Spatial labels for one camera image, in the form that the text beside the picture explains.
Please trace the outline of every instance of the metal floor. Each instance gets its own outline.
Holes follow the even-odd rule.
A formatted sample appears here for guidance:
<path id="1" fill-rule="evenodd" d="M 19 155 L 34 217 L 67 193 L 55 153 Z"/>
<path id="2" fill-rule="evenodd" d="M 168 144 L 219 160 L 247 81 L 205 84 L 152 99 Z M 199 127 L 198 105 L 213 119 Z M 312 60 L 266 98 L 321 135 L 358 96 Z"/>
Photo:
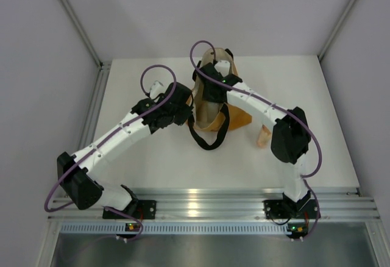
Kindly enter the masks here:
<path id="1" fill-rule="evenodd" d="M 260 235 L 145 235 L 138 241 L 106 238 L 74 260 L 99 235 L 60 234 L 51 267 L 375 267 L 364 223 L 322 223 L 303 243 Z"/>

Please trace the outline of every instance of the metal frame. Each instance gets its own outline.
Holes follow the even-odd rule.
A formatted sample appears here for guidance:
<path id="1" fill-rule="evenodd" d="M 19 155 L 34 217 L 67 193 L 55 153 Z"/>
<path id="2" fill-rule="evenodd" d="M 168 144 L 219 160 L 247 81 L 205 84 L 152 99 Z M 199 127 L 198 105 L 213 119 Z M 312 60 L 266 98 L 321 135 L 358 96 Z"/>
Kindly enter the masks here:
<path id="1" fill-rule="evenodd" d="M 111 62 L 102 62 L 100 60 L 69 1 L 59 0 L 59 2 L 90 53 L 91 58 L 99 67 L 78 143 L 78 148 L 81 149 L 93 141 Z M 357 0 L 349 0 L 319 53 L 320 61 L 324 58 L 356 2 Z M 389 241 L 380 221 L 374 200 L 361 197 L 358 190 L 354 188 L 333 188 L 331 190 L 316 188 L 314 190 L 318 195 L 321 206 L 322 218 L 319 222 L 365 222 L 379 266 L 390 266 Z M 210 224 L 234 227 L 238 223 L 241 226 L 246 224 L 248 227 L 252 225 L 267 227 L 273 226 L 273 224 L 265 218 L 263 201 L 265 199 L 279 198 L 282 189 L 230 191 L 135 189 L 135 192 L 140 199 L 157 200 L 156 220 L 147 222 L 146 227 L 161 226 L 164 228 L 164 226 L 179 225 L 202 227 L 210 226 Z M 66 202 L 69 202 L 68 198 L 59 198 L 53 201 L 52 206 L 59 206 Z M 51 213 L 48 217 L 46 236 L 41 246 L 36 267 L 50 266 L 58 235 L 61 231 L 64 231 L 65 226 L 70 226 L 72 223 L 74 225 L 84 223 L 84 225 L 89 226 L 123 225 L 123 221 L 126 221 L 103 221 L 101 216 L 101 208 L 91 208 L 81 212 L 72 206 L 59 212 Z"/>
<path id="2" fill-rule="evenodd" d="M 357 0 L 349 0 L 348 4 L 346 5 L 346 7 L 344 8 L 344 10 L 342 11 L 342 14 L 340 15 L 339 19 L 337 20 L 335 26 L 333 27 L 329 37 L 328 37 L 328 40 L 325 42 L 324 46 L 322 47 L 319 55 L 318 55 L 318 60 L 321 62 L 322 59 L 324 58 L 325 54 L 327 53 L 327 51 L 329 50 L 329 47 L 330 45 L 333 43 L 333 41 L 335 40 L 337 34 L 339 34 L 341 28 L 344 26 L 344 24 L 346 23 L 346 20 L 348 18 L 348 16 L 350 15 L 353 7 L 355 6 Z"/>
<path id="3" fill-rule="evenodd" d="M 266 219 L 263 202 L 280 199 L 282 189 L 267 190 L 145 190 L 133 189 L 139 199 L 157 201 L 155 223 L 271 223 Z M 377 222 L 380 216 L 372 198 L 357 193 L 324 193 L 317 189 L 321 206 L 320 222 Z M 58 198 L 59 207 L 69 198 Z M 50 221 L 104 221 L 103 209 L 80 211 L 75 205 L 51 213 Z"/>
<path id="4" fill-rule="evenodd" d="M 69 17 L 70 21 L 72 22 L 77 34 L 79 35 L 80 39 L 84 43 L 87 51 L 90 53 L 96 66 L 101 67 L 102 61 L 100 60 L 95 48 L 92 45 L 91 40 L 89 39 L 87 33 L 85 32 L 83 25 L 81 25 L 80 20 L 78 19 L 76 13 L 74 12 L 72 5 L 69 3 L 69 0 L 58 0 L 58 1 L 61 3 L 66 15 Z"/>
<path id="5" fill-rule="evenodd" d="M 103 62 L 96 76 L 95 85 L 90 97 L 87 114 L 85 116 L 80 139 L 77 145 L 78 149 L 85 148 L 91 144 L 95 135 L 96 126 L 100 109 L 102 107 L 105 87 L 107 86 L 108 76 L 110 74 L 112 62 Z"/>

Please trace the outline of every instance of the shiny metal surface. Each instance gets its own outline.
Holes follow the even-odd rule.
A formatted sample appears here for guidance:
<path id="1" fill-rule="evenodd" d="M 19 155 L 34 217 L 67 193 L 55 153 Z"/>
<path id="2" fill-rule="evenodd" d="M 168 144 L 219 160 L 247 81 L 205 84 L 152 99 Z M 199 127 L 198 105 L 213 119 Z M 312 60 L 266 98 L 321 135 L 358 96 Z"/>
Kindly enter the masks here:
<path id="1" fill-rule="evenodd" d="M 272 189 L 263 191 L 243 190 L 149 190 L 136 191 L 139 199 L 157 201 L 157 222 L 262 222 L 266 221 L 263 201 L 280 199 L 282 195 Z M 378 221 L 379 214 L 372 198 L 359 197 L 356 193 L 318 192 L 321 222 L 367 222 Z M 69 202 L 56 199 L 52 207 Z M 75 205 L 50 214 L 52 221 L 101 220 L 101 208 L 79 211 Z"/>
<path id="2" fill-rule="evenodd" d="M 96 235 L 60 235 L 63 257 L 72 257 Z M 57 246 L 51 267 L 375 267 L 363 223 L 320 224 L 304 241 L 257 235 L 146 235 L 138 241 L 107 238 L 65 263 Z"/>

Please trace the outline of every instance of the white tabletop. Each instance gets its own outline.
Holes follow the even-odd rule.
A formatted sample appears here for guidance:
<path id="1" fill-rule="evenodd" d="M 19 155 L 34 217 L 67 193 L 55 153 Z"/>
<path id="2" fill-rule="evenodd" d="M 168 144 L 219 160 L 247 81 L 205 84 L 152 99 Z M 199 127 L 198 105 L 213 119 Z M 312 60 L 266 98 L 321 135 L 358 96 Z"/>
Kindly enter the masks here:
<path id="1" fill-rule="evenodd" d="M 95 139 L 119 123 L 145 98 L 140 75 L 150 65 L 170 66 L 177 80 L 193 86 L 188 58 L 119 59 L 112 63 Z M 358 179 L 342 135 L 327 85 L 316 56 L 235 57 L 239 75 L 259 94 L 284 107 L 301 107 L 317 136 L 324 161 L 320 172 L 309 179 L 312 187 L 358 187 Z M 148 89 L 154 80 L 168 86 L 170 74 L 153 69 L 145 77 Z M 256 140 L 260 125 L 229 131 L 220 148 L 204 151 L 192 139 L 188 127 L 170 125 L 139 141 L 107 169 L 106 178 L 130 188 L 282 188 L 279 161 Z M 209 140 L 215 133 L 207 133 Z M 308 171 L 317 164 L 311 142 Z"/>

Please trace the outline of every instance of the black mounting bracket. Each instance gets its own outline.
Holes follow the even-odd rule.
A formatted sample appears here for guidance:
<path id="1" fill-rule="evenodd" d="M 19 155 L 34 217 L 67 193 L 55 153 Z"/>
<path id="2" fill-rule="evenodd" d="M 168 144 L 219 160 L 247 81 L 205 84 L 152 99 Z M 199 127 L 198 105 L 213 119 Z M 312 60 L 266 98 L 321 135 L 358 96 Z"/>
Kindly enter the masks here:
<path id="1" fill-rule="evenodd" d="M 317 217 L 317 204 L 314 199 L 310 199 L 307 203 L 295 213 L 292 213 L 286 207 L 284 200 L 265 200 L 264 201 L 264 212 L 266 219 L 305 219 L 305 212 L 309 219 L 316 219 Z"/>
<path id="2" fill-rule="evenodd" d="M 126 209 L 121 212 L 140 220 L 154 220 L 156 215 L 156 206 L 156 200 L 137 200 L 134 208 L 130 210 L 126 207 Z M 124 217 L 116 213 L 112 213 L 111 211 L 104 210 L 103 219 L 124 219 Z"/>

